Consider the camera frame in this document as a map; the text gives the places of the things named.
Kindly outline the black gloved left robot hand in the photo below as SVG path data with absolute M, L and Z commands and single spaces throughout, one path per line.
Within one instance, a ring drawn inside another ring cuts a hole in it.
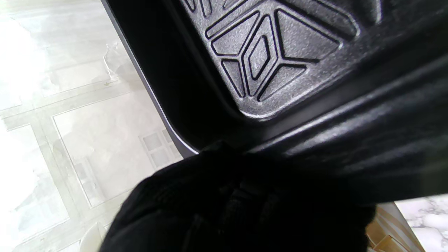
M 142 180 L 101 252 L 366 252 L 376 206 L 324 176 L 213 145 Z

